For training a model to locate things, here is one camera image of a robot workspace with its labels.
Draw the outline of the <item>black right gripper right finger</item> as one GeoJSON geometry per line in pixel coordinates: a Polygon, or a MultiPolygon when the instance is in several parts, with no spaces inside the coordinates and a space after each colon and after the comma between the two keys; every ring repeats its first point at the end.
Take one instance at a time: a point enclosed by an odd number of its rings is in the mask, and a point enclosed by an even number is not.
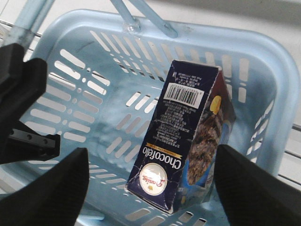
{"type": "Polygon", "coordinates": [[[228,145],[219,145],[214,179],[231,226],[299,226],[301,192],[228,145]]]}

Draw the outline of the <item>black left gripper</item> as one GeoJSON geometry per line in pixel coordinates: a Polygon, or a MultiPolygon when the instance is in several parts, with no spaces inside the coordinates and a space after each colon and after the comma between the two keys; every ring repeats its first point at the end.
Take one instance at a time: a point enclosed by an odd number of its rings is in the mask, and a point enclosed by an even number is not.
{"type": "Polygon", "coordinates": [[[0,140],[6,141],[0,163],[47,161],[60,154],[60,136],[13,129],[25,111],[46,91],[47,63],[23,61],[16,43],[0,48],[0,140]]]}

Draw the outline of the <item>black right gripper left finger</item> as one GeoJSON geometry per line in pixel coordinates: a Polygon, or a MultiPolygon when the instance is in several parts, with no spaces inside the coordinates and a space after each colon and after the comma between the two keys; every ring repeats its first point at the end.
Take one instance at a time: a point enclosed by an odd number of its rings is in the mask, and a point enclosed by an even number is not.
{"type": "Polygon", "coordinates": [[[2,226],[73,226],[89,184],[88,153],[76,148],[48,172],[0,201],[2,226]]]}

